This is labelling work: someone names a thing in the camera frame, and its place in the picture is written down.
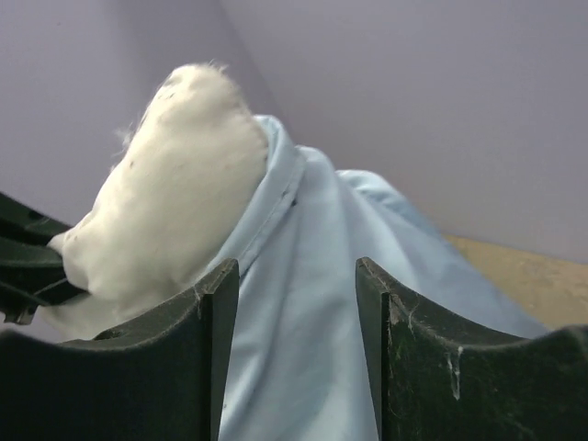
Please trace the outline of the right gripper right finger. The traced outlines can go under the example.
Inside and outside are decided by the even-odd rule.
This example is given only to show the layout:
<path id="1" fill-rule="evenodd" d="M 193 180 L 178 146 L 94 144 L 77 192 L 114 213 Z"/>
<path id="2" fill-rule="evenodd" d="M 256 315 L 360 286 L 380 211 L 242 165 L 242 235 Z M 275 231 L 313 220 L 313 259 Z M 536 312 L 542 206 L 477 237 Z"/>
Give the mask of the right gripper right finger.
<path id="1" fill-rule="evenodd" d="M 356 300 L 382 440 L 584 440 L 587 329 L 535 339 L 471 322 L 368 258 Z"/>

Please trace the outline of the white pillow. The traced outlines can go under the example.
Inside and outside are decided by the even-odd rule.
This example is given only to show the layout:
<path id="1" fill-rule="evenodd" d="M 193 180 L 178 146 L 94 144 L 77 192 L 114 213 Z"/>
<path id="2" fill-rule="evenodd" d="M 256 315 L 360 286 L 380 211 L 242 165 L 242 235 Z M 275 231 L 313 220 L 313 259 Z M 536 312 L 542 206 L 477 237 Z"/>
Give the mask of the white pillow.
<path id="1" fill-rule="evenodd" d="M 82 295 L 42 318 L 91 339 L 191 287 L 266 173 L 268 140 L 214 64 L 174 69 L 156 91 L 91 210 L 50 243 Z"/>

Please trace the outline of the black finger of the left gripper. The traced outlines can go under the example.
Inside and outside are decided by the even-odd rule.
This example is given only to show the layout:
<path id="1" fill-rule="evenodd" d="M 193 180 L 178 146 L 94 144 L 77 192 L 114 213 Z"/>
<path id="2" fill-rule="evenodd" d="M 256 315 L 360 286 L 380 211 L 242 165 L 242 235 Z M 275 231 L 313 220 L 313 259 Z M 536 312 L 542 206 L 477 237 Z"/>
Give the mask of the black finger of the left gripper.
<path id="1" fill-rule="evenodd" d="M 4 321 L 30 324 L 39 307 L 62 305 L 84 293 L 65 275 L 50 240 L 69 226 L 7 194 L 1 195 L 1 312 Z"/>

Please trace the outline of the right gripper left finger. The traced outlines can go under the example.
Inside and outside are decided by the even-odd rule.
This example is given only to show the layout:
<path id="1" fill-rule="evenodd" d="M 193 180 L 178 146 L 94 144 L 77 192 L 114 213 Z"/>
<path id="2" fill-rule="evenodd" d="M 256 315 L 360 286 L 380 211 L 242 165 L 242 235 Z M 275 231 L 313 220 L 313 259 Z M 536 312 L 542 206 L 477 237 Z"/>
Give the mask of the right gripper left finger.
<path id="1" fill-rule="evenodd" d="M 1 335 L 4 440 L 215 440 L 239 295 L 228 259 L 90 341 Z"/>

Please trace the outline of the light blue pillowcase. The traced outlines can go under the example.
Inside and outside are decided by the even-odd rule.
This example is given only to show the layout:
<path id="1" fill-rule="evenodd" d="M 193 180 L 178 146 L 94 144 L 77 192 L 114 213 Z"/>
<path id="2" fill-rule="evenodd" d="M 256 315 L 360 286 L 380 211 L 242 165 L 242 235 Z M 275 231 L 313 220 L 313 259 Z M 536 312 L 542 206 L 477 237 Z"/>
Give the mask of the light blue pillowcase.
<path id="1" fill-rule="evenodd" d="M 336 170 L 278 119 L 257 121 L 266 175 L 220 250 L 240 271 L 221 439 L 377 438 L 355 291 L 362 257 L 493 330 L 546 332 L 382 177 Z"/>

